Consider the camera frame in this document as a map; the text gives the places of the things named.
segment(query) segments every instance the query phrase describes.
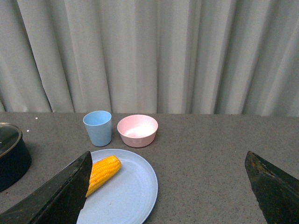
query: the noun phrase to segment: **glass lid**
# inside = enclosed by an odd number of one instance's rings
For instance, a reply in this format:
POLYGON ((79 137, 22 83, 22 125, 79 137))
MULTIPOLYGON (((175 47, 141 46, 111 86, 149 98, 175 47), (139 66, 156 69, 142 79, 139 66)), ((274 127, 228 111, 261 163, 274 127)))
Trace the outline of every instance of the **glass lid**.
POLYGON ((0 157, 5 155, 21 139, 20 129, 9 123, 0 123, 0 157))

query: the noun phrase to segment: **cup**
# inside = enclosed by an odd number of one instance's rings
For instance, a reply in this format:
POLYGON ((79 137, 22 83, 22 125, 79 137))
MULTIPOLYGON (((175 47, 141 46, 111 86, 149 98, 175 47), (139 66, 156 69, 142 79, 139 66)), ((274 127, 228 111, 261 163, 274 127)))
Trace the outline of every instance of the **cup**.
POLYGON ((106 146, 111 142, 111 114, 107 111, 93 111, 83 118, 83 123, 93 145, 106 146))

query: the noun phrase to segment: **countertop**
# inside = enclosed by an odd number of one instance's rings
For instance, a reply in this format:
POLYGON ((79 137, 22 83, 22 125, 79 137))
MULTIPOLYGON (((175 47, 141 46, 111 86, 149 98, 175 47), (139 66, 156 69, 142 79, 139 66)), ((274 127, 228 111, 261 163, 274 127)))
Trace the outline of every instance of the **countertop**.
POLYGON ((85 151, 125 149, 145 158, 159 184, 157 201, 145 223, 265 224, 251 190, 244 161, 253 151, 299 178, 299 118, 249 115, 149 114, 159 124, 152 144, 125 145, 112 114, 112 141, 91 144, 85 113, 0 112, 0 122, 17 125, 32 165, 13 186, 0 192, 0 213, 59 173, 85 151))

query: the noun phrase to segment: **curtain fold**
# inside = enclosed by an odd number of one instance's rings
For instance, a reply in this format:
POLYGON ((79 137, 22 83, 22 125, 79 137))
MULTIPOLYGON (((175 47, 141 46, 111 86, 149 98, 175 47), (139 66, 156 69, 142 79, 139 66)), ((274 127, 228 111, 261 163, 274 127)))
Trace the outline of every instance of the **curtain fold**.
POLYGON ((297 0, 0 2, 0 111, 299 116, 297 0))

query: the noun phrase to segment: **pot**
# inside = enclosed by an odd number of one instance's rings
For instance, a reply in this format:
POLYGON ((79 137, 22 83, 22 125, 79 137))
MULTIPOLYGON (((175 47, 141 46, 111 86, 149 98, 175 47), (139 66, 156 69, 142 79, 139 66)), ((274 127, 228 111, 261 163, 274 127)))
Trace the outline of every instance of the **pot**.
POLYGON ((0 192, 21 179, 31 165, 22 137, 17 126, 0 123, 0 192))

